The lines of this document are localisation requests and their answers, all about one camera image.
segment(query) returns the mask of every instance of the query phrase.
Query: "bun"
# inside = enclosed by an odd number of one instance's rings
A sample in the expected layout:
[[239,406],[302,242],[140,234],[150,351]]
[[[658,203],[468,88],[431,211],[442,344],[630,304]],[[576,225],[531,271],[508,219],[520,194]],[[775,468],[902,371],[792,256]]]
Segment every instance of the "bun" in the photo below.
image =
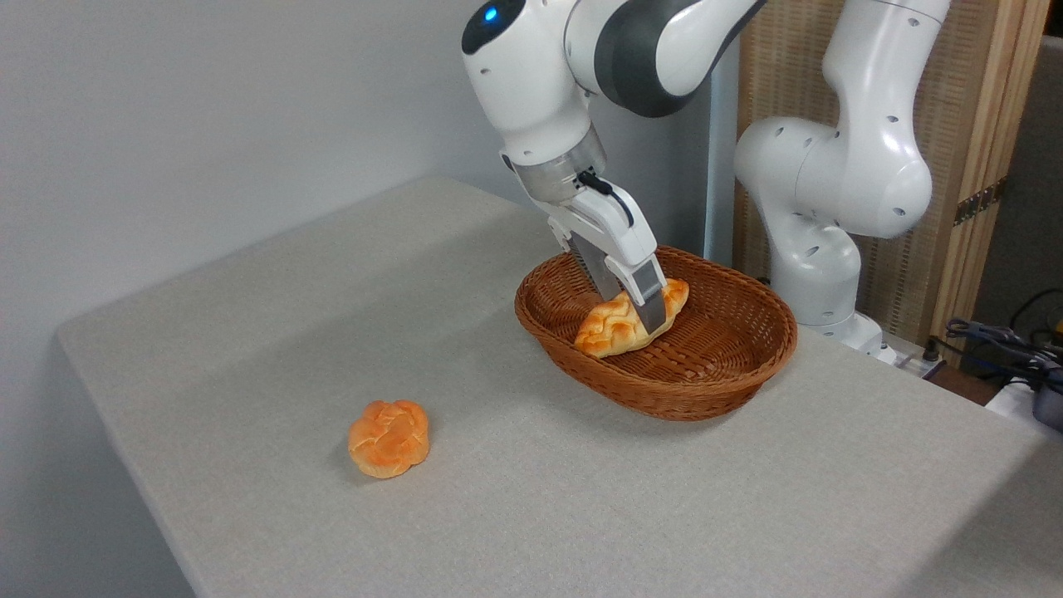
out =
[[373,401],[351,425],[347,450],[367,476],[404,474],[428,457],[428,416],[414,401]]
[[635,311],[631,297],[624,290],[611,302],[600,304],[591,310],[576,334],[576,349],[595,358],[619,356],[641,349],[668,332],[675,323],[675,317],[687,304],[690,285],[675,278],[668,278],[667,281],[661,290],[664,298],[664,326],[655,335],[646,332]]

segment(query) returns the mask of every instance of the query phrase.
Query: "white wall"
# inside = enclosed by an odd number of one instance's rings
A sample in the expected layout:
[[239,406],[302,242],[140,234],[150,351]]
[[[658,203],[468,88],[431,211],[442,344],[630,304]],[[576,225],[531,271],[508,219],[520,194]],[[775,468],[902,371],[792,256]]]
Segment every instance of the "white wall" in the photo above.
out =
[[[58,324],[424,174],[521,197],[457,49],[477,6],[0,1],[0,595],[188,593]],[[608,173],[699,249],[674,141],[704,115],[595,110]]]

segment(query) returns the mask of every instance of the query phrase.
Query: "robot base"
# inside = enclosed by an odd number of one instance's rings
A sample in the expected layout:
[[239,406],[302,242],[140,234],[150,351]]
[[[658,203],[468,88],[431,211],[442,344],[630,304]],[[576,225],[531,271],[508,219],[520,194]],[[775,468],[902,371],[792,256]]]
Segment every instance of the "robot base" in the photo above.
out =
[[802,327],[815,335],[833,339],[890,365],[894,365],[897,360],[897,353],[882,340],[882,327],[863,314],[854,313],[838,324],[802,325]]

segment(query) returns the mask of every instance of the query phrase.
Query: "oval basket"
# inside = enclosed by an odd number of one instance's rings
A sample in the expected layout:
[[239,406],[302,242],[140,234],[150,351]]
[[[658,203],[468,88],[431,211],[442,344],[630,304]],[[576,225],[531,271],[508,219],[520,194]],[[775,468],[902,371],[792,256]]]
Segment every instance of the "oval basket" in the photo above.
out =
[[793,355],[793,314],[741,272],[671,246],[658,247],[657,258],[667,276],[690,284],[690,297],[672,329],[644,349],[604,360],[575,349],[579,325],[602,297],[568,253],[524,277],[517,319],[566,374],[626,408],[695,422],[742,407]]

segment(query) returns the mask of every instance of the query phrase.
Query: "metal hinge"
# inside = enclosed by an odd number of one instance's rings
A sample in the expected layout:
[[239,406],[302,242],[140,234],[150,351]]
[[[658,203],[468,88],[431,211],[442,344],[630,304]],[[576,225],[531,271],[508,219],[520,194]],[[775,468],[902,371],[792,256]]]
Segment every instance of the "metal hinge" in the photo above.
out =
[[956,218],[952,219],[952,225],[958,226],[989,209],[991,205],[1000,201],[1000,198],[1003,197],[1005,187],[1007,186],[1008,176],[1005,175],[1002,178],[993,183],[989,187],[961,201],[956,206]]

